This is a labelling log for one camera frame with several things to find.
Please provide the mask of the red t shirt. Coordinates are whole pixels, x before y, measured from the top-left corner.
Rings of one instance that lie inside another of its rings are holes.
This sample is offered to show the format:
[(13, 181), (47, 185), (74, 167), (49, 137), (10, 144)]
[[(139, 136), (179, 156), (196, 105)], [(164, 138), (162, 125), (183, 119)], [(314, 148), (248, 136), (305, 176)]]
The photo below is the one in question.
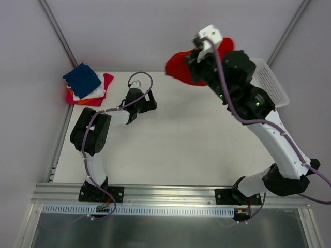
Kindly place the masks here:
[[(229, 51), (233, 51), (235, 48), (235, 43), (232, 38), (224, 37), (221, 45), (218, 47), (218, 53), (223, 61), (225, 55)], [(174, 54), (165, 65), (165, 74), (171, 76), (184, 84), (192, 86), (206, 86), (203, 80), (194, 82), (189, 70), (189, 67), (185, 61), (185, 57), (190, 55), (193, 49), (185, 52), (179, 52)]]

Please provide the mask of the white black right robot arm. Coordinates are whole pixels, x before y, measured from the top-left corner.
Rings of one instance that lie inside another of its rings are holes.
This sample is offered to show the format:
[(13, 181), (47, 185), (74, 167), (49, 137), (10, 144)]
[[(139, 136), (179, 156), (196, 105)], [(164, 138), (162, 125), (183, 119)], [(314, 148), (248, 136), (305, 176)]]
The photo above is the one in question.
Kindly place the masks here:
[[(250, 196), (270, 191), (277, 196), (304, 193), (313, 172), (306, 165), (318, 169), (320, 162), (305, 156), (290, 141), (290, 135), (280, 120), (275, 104), (265, 90), (251, 83), (256, 65), (244, 51), (225, 54), (218, 69), (215, 55), (207, 53), (198, 60), (198, 51), (193, 50), (184, 57), (193, 80), (202, 80), (222, 100), (231, 114), (253, 132), (274, 163), (266, 170), (253, 176), (242, 176), (226, 194), (226, 201), (244, 204)], [(222, 71), (229, 99), (224, 95), (218, 73)]]

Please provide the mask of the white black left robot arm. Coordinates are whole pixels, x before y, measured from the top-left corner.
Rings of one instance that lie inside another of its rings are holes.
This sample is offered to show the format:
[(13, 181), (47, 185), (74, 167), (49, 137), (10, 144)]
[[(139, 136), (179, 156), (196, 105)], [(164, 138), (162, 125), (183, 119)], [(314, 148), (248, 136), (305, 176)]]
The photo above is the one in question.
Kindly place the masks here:
[(86, 171), (85, 182), (92, 186), (90, 196), (98, 202), (107, 198), (108, 189), (103, 186), (107, 183), (107, 175), (102, 164), (100, 152), (106, 144), (108, 131), (111, 127), (128, 125), (140, 113), (157, 108), (152, 91), (142, 93), (141, 89), (129, 89), (120, 106), (115, 109), (96, 111), (84, 108), (76, 122), (70, 142), (80, 153)]

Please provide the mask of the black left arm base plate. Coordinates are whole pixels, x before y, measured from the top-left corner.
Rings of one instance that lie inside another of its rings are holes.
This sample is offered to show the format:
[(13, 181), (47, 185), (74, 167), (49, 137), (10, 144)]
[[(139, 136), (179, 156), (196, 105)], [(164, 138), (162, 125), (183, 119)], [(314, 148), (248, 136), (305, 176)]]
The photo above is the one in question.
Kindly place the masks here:
[[(124, 187), (119, 186), (109, 186), (103, 185), (104, 190), (106, 190), (116, 201), (116, 203), (122, 203), (124, 198)], [(82, 185), (80, 188), (80, 193), (78, 197), (79, 202), (86, 203), (105, 203), (108, 200), (108, 195), (98, 189), (97, 187), (87, 184)]]

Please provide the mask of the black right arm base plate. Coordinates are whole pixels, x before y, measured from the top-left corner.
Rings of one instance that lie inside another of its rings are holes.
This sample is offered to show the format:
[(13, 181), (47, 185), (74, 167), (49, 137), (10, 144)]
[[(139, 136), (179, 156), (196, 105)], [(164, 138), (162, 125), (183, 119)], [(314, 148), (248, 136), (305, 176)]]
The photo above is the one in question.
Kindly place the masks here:
[(262, 204), (261, 195), (254, 194), (252, 196), (244, 196), (230, 188), (214, 189), (215, 201), (217, 205), (253, 205), (259, 206)]

